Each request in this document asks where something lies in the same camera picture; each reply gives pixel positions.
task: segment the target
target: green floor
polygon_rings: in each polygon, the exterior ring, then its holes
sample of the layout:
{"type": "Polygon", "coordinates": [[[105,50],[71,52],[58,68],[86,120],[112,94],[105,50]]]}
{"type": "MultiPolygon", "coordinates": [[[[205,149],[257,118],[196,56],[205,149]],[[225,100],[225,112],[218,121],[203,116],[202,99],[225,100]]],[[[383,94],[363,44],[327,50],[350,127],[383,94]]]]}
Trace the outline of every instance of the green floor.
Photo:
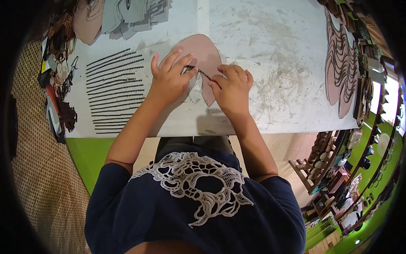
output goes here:
{"type": "Polygon", "coordinates": [[[66,145],[90,195],[113,141],[114,139],[66,139],[66,145]]]}

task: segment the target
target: black rhinestone chain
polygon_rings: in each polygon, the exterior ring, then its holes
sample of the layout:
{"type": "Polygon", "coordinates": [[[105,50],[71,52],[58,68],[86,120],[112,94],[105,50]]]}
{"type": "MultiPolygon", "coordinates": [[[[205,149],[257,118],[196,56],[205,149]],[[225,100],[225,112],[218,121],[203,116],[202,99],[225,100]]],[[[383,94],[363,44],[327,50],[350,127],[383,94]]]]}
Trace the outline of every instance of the black rhinestone chain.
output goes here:
{"type": "Polygon", "coordinates": [[[104,119],[96,119],[96,120],[92,120],[93,122],[98,122],[98,121],[108,121],[108,120],[122,120],[122,119],[125,119],[125,120],[129,120],[131,117],[115,117],[115,118],[104,118],[104,119]]]}
{"type": "Polygon", "coordinates": [[[98,83],[98,82],[108,81],[109,79],[118,78],[118,77],[121,77],[121,76],[124,76],[124,75],[134,75],[134,74],[135,74],[135,72],[123,73],[123,74],[120,74],[120,75],[117,75],[117,76],[114,76],[114,77],[109,77],[109,78],[106,78],[106,79],[96,80],[96,81],[87,83],[86,85],[91,85],[91,84],[98,83]]]}
{"type": "Polygon", "coordinates": [[[144,94],[143,94],[143,93],[125,94],[125,95],[120,95],[120,96],[111,97],[111,98],[106,98],[106,99],[101,99],[101,100],[94,100],[94,101],[89,102],[89,103],[101,102],[101,101],[105,101],[105,100],[112,100],[112,99],[117,99],[117,98],[122,98],[122,97],[141,96],[141,95],[144,95],[144,94]]]}
{"type": "Polygon", "coordinates": [[[107,107],[103,107],[103,108],[93,108],[90,110],[100,110],[100,109],[110,109],[110,108],[116,108],[116,107],[121,107],[121,106],[128,106],[128,105],[135,105],[135,104],[141,104],[142,102],[132,102],[132,103],[126,103],[126,104],[120,104],[120,105],[114,105],[114,106],[107,106],[107,107]]]}
{"type": "Polygon", "coordinates": [[[102,125],[95,125],[95,127],[111,127],[111,126],[124,126],[125,124],[102,124],[102,125]]]}
{"type": "Polygon", "coordinates": [[[91,62],[90,64],[86,65],[86,67],[88,67],[89,65],[92,65],[92,64],[94,64],[94,63],[103,61],[104,59],[107,59],[107,58],[109,58],[109,57],[112,57],[112,56],[116,56],[116,55],[118,55],[118,54],[121,54],[121,53],[123,53],[123,52],[125,52],[125,51],[128,51],[128,50],[130,50],[130,49],[131,49],[131,48],[128,48],[128,49],[123,50],[123,51],[120,51],[120,52],[118,52],[118,53],[116,53],[116,54],[112,54],[112,55],[110,55],[110,56],[106,56],[106,57],[104,57],[104,58],[102,58],[102,59],[99,59],[99,60],[97,60],[97,61],[91,62]]]}
{"type": "Polygon", "coordinates": [[[101,87],[102,85],[108,85],[114,82],[119,82],[119,81],[127,81],[127,80],[137,80],[137,78],[121,78],[121,79],[116,79],[116,80],[112,80],[103,84],[99,84],[97,86],[93,86],[93,87],[86,87],[87,89],[92,89],[92,88],[96,88],[96,87],[101,87]]]}
{"type": "Polygon", "coordinates": [[[95,128],[95,130],[122,130],[123,128],[95,128]]]}
{"type": "Polygon", "coordinates": [[[132,98],[132,99],[126,99],[126,100],[115,100],[115,101],[112,101],[112,102],[105,102],[105,103],[94,104],[94,105],[90,105],[90,106],[91,107],[93,107],[93,106],[103,106],[103,105],[112,104],[112,103],[127,102],[127,101],[131,101],[131,100],[143,100],[143,99],[145,99],[145,97],[132,98]]]}
{"type": "MultiPolygon", "coordinates": [[[[194,68],[193,65],[185,65],[185,67],[186,67],[186,68],[194,68]]],[[[206,78],[208,78],[210,81],[212,80],[212,79],[209,77],[209,75],[207,75],[207,74],[204,73],[203,71],[199,70],[199,72],[200,72],[203,76],[205,76],[206,78]]]]}
{"type": "Polygon", "coordinates": [[[85,74],[89,74],[89,73],[91,73],[91,72],[94,72],[95,70],[101,69],[101,68],[103,68],[103,67],[106,67],[106,66],[111,65],[111,64],[114,64],[114,63],[119,63],[119,62],[122,62],[122,61],[126,61],[126,60],[128,60],[128,59],[132,59],[132,58],[136,58],[136,57],[140,57],[140,56],[143,56],[143,55],[131,56],[131,57],[127,57],[127,58],[124,58],[124,59],[120,59],[120,60],[117,60],[117,61],[114,61],[114,62],[111,62],[111,63],[107,63],[107,64],[105,64],[105,65],[102,65],[102,66],[97,67],[96,69],[90,70],[90,71],[86,72],[85,74]]]}
{"type": "Polygon", "coordinates": [[[96,132],[96,134],[115,134],[115,133],[120,133],[119,131],[114,131],[114,132],[96,132]]]}
{"type": "MultiPolygon", "coordinates": [[[[145,90],[144,89],[137,89],[137,90],[129,90],[129,91],[121,91],[121,92],[115,92],[115,93],[108,93],[108,94],[103,94],[103,95],[99,95],[99,96],[90,97],[89,100],[104,97],[104,96],[109,96],[109,95],[115,95],[115,94],[121,94],[121,93],[132,93],[132,92],[143,92],[143,91],[145,91],[145,90]]],[[[98,101],[100,101],[100,100],[94,100],[94,101],[89,102],[89,103],[98,102],[98,101]]]]}
{"type": "Polygon", "coordinates": [[[113,87],[113,86],[115,86],[115,85],[121,85],[121,84],[128,84],[128,83],[134,83],[134,82],[141,82],[142,81],[142,79],[124,79],[125,80],[125,82],[119,82],[119,83],[114,83],[114,84],[111,84],[111,85],[106,85],[106,86],[104,86],[104,87],[98,87],[98,88],[95,88],[95,89],[93,89],[93,90],[90,90],[90,91],[86,91],[86,93],[91,93],[91,92],[94,92],[94,91],[97,91],[97,90],[100,90],[100,89],[104,89],[104,88],[107,88],[107,87],[113,87]]]}
{"type": "Polygon", "coordinates": [[[132,55],[132,54],[135,54],[135,53],[137,53],[137,52],[134,51],[134,52],[131,52],[131,53],[128,53],[128,54],[124,54],[124,55],[122,55],[122,56],[118,56],[118,57],[112,58],[112,59],[107,60],[107,61],[105,61],[105,62],[99,63],[98,65],[89,67],[89,68],[87,68],[86,70],[88,71],[88,70],[93,69],[93,68],[95,68],[95,67],[97,67],[97,66],[101,66],[101,65],[103,65],[103,64],[105,64],[105,63],[111,62],[111,61],[116,60],[116,59],[119,59],[119,58],[121,58],[121,57],[125,57],[125,56],[128,56],[128,55],[132,55]]]}
{"type": "Polygon", "coordinates": [[[115,72],[105,73],[105,74],[103,74],[103,75],[100,75],[100,76],[97,76],[97,77],[88,79],[88,80],[86,80],[86,82],[89,82],[89,81],[91,81],[91,80],[94,80],[94,79],[97,79],[97,78],[101,78],[101,77],[104,77],[104,76],[112,75],[112,74],[115,74],[115,73],[124,72],[124,71],[128,71],[128,70],[131,70],[131,69],[140,69],[140,68],[144,68],[144,66],[136,66],[136,67],[131,67],[131,68],[119,69],[118,71],[115,71],[115,72]]]}
{"type": "Polygon", "coordinates": [[[92,116],[99,117],[99,116],[124,116],[124,115],[133,115],[133,114],[125,113],[125,114],[120,114],[120,115],[92,115],[92,116]]]}
{"type": "Polygon", "coordinates": [[[130,87],[143,87],[143,86],[144,86],[144,84],[132,85],[132,86],[126,86],[126,87],[118,87],[118,88],[114,88],[114,89],[110,89],[110,90],[106,90],[106,91],[101,91],[101,92],[97,92],[97,93],[89,93],[88,95],[96,95],[96,94],[100,94],[100,93],[106,93],[106,92],[110,92],[110,91],[115,91],[115,90],[130,88],[130,87]]]}
{"type": "Polygon", "coordinates": [[[118,122],[96,122],[94,124],[119,124],[119,123],[127,123],[128,121],[118,121],[118,122]]]}
{"type": "Polygon", "coordinates": [[[99,74],[99,73],[102,73],[102,72],[106,72],[106,71],[110,71],[110,70],[113,70],[113,69],[121,68],[121,67],[123,67],[123,66],[127,66],[127,65],[130,65],[130,64],[133,64],[133,63],[138,63],[138,62],[141,62],[141,61],[144,61],[144,59],[141,58],[141,59],[138,59],[138,60],[136,60],[136,61],[132,61],[132,62],[129,62],[129,63],[125,63],[125,64],[122,64],[122,65],[119,65],[119,66],[116,66],[116,67],[113,67],[113,68],[110,68],[110,69],[104,69],[104,70],[102,70],[102,71],[92,73],[92,74],[90,74],[90,75],[88,75],[88,76],[86,76],[86,77],[91,77],[91,76],[93,76],[93,75],[96,75],[96,74],[99,74]]]}
{"type": "Polygon", "coordinates": [[[126,111],[129,109],[138,109],[138,107],[131,107],[131,108],[127,108],[127,109],[109,109],[109,110],[102,110],[102,111],[97,111],[97,112],[92,112],[92,114],[98,114],[98,113],[103,113],[103,112],[120,112],[120,111],[126,111]]]}

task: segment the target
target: right hand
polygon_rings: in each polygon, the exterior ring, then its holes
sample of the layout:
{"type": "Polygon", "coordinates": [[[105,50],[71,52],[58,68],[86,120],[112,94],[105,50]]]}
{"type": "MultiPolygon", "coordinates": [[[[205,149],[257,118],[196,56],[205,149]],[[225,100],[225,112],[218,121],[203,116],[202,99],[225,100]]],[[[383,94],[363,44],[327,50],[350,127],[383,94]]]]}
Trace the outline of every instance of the right hand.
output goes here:
{"type": "Polygon", "coordinates": [[[251,73],[238,65],[219,65],[217,69],[224,77],[214,75],[208,84],[224,114],[228,118],[250,115],[248,93],[253,86],[251,73]]]}

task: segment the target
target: black pants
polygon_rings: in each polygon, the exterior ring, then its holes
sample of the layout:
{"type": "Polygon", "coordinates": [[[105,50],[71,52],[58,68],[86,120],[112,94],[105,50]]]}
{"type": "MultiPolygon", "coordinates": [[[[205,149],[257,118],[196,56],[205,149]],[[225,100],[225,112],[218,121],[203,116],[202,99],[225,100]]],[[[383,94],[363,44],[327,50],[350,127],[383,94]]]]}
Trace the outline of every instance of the black pants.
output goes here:
{"type": "Polygon", "coordinates": [[[181,150],[183,147],[195,145],[201,148],[218,150],[234,154],[228,136],[199,136],[199,137],[163,137],[159,140],[158,148],[156,150],[155,162],[157,158],[176,151],[181,150]]]}

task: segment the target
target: white lace applique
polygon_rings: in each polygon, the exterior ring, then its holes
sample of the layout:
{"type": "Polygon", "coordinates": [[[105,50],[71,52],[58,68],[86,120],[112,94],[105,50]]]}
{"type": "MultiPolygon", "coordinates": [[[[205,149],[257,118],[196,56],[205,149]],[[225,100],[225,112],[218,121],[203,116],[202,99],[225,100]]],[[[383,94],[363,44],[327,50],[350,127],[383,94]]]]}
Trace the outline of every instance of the white lace applique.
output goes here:
{"type": "Polygon", "coordinates": [[[197,221],[188,224],[191,228],[201,226],[209,218],[217,215],[232,217],[241,205],[254,205],[242,194],[245,177],[242,173],[210,157],[199,157],[196,152],[170,153],[160,162],[137,171],[130,180],[146,173],[153,175],[155,181],[160,181],[161,187],[169,191],[171,196],[176,198],[186,196],[201,203],[194,213],[197,221]],[[197,180],[202,176],[213,176],[221,180],[224,186],[218,193],[195,189],[197,180]],[[238,192],[234,191],[235,188],[232,190],[235,183],[239,183],[238,192]]]}

